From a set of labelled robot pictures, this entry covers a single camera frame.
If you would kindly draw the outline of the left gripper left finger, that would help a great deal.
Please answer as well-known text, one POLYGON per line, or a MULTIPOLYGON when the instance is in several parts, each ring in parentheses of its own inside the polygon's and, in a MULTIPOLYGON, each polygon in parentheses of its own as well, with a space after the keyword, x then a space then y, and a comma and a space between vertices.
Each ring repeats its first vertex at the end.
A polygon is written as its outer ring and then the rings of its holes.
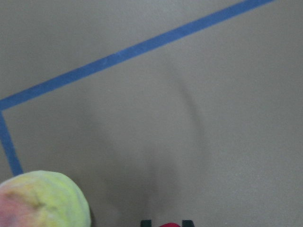
POLYGON ((152 227, 152 221, 148 220, 141 220, 140 227, 152 227))

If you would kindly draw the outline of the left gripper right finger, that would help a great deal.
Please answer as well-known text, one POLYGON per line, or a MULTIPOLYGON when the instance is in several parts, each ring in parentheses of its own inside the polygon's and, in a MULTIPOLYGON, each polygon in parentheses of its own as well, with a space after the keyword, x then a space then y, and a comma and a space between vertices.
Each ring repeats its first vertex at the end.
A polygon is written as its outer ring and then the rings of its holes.
POLYGON ((192 220, 182 220, 182 227, 195 227, 192 220))

